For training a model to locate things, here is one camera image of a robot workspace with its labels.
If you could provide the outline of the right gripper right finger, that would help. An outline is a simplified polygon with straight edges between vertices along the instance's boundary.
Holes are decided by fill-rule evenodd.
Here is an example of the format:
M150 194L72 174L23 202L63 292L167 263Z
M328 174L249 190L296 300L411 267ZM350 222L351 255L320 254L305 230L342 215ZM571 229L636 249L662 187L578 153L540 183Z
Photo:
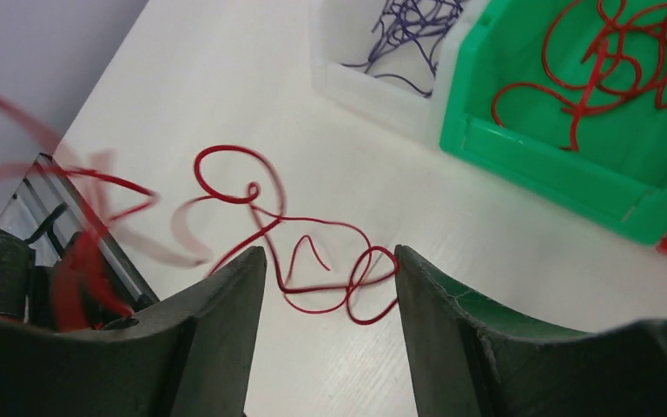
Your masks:
M667 319L598 333L535 319L412 248L395 277L421 416L667 416Z

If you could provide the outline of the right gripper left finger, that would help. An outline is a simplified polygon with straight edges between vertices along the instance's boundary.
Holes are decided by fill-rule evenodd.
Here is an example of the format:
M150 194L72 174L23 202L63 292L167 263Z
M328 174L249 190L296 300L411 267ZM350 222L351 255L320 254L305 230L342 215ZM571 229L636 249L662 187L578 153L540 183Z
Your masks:
M103 330L0 320L0 416L241 416L265 292L263 248Z

